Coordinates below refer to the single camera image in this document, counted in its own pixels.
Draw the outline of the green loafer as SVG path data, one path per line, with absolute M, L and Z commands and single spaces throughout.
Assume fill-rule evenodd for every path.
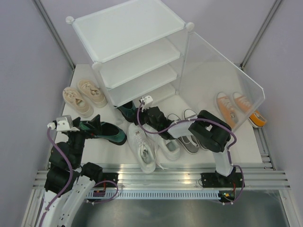
M 80 122 L 80 129 L 84 130 L 84 121 Z M 104 139 L 116 145 L 124 145 L 127 136 L 122 129 L 108 122 L 101 122 L 102 133 L 99 136 L 95 136 L 95 139 Z
M 117 107 L 122 116 L 130 123 L 137 123 L 137 109 L 134 102 L 130 101 L 122 106 Z

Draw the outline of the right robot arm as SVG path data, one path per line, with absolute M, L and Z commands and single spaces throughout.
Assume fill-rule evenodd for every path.
M 237 141 L 231 127 L 206 110 L 194 113 L 184 120 L 167 118 L 159 107 L 136 110 L 135 122 L 148 135 L 164 140 L 193 136 L 197 144 L 213 153 L 216 181 L 226 187 L 233 182 L 236 167 L 232 164 L 230 147 Z

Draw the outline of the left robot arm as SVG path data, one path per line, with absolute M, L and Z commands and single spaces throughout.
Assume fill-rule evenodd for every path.
M 100 115 L 90 121 L 72 119 L 66 115 L 47 125 L 47 132 L 56 130 L 68 136 L 67 142 L 55 143 L 50 156 L 51 167 L 46 176 L 44 208 L 41 210 L 37 226 L 70 227 L 87 193 L 92 187 L 103 183 L 102 167 L 86 163 L 80 167 L 84 144 L 101 133 Z

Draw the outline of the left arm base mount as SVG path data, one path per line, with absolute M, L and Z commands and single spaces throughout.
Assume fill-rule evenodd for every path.
M 100 184 L 94 186 L 93 188 L 97 188 L 100 190 L 103 189 L 115 189 L 115 185 L 113 183 L 118 183 L 118 176 L 119 173 L 114 173 L 114 172 L 110 172 L 110 173 L 103 173 L 102 175 L 102 179 L 99 181 L 101 182 Z

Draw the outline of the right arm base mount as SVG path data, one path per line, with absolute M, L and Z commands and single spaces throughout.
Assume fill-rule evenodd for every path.
M 202 173 L 201 174 L 203 188 L 241 188 L 243 177 L 241 173 L 233 173 L 228 177 L 219 175 L 218 173 Z

